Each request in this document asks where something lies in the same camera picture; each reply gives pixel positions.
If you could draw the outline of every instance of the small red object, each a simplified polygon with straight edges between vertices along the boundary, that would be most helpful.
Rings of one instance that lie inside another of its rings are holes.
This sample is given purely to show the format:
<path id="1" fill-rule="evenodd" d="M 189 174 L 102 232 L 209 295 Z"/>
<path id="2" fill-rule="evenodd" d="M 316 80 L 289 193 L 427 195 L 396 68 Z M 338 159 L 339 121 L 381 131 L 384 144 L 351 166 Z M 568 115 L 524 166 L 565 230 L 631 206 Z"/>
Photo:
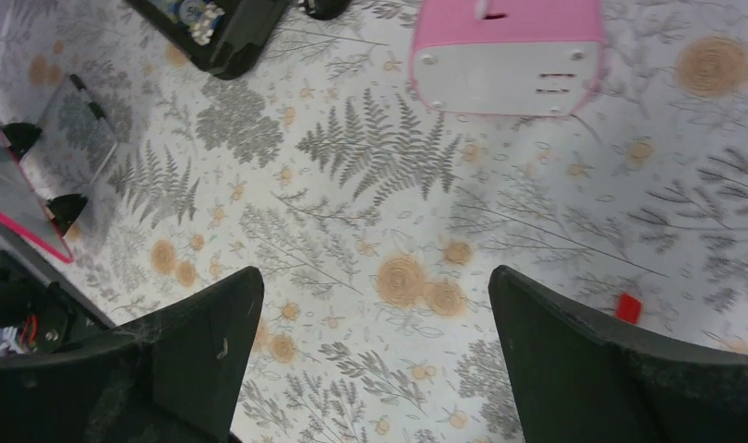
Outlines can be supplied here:
<path id="1" fill-rule="evenodd" d="M 616 307 L 616 314 L 614 314 L 614 316 L 619 320 L 624 320 L 627 323 L 637 325 L 638 318 L 641 316 L 642 308 L 643 304 L 638 301 L 637 298 L 628 293 L 621 293 L 619 305 Z"/>

